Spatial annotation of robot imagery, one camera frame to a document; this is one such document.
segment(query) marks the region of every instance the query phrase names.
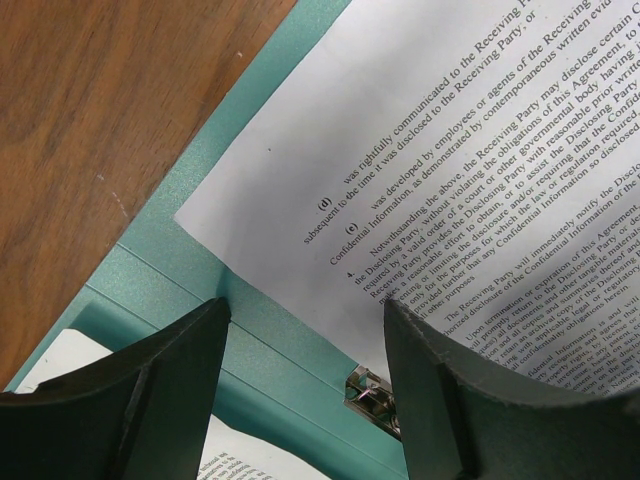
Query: wood grain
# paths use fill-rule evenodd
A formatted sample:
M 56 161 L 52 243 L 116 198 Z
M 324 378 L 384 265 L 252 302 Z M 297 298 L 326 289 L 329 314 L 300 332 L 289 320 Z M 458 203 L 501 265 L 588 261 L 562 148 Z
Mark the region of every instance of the wood grain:
M 0 2 L 0 383 L 295 0 Z

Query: wooden table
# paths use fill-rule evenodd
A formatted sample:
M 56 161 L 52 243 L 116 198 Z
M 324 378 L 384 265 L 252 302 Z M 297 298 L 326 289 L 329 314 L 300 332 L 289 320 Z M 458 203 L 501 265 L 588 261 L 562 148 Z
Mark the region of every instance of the wooden table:
M 295 0 L 0 2 L 0 383 Z

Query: metal binder clip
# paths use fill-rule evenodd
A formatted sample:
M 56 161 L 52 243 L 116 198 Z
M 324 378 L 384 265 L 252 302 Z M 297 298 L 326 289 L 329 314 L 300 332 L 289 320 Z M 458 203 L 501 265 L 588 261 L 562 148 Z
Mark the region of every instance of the metal binder clip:
M 391 385 L 358 365 L 347 377 L 344 404 L 358 415 L 401 440 Z

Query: teal folder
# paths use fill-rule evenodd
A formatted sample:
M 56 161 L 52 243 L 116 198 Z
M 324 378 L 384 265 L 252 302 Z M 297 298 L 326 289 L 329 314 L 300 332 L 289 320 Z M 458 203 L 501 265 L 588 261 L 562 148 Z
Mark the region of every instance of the teal folder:
M 355 362 L 236 277 L 172 219 L 347 4 L 297 3 L 9 389 L 63 328 L 76 328 L 119 349 L 203 301 L 225 296 L 233 319 L 214 413 L 330 478 L 408 478 L 401 443 L 342 403 Z

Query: white paper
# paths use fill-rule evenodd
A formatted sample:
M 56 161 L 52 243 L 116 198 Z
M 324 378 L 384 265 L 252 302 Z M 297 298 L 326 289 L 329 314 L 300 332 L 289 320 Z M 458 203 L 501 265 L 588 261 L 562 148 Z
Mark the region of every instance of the white paper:
M 637 384 L 640 4 L 355 0 L 180 209 L 388 378 L 392 296 L 487 358 Z
M 28 394 L 38 384 L 100 360 L 111 351 L 73 329 L 60 332 L 15 393 Z M 211 415 L 197 480 L 326 479 L 296 456 L 229 428 Z

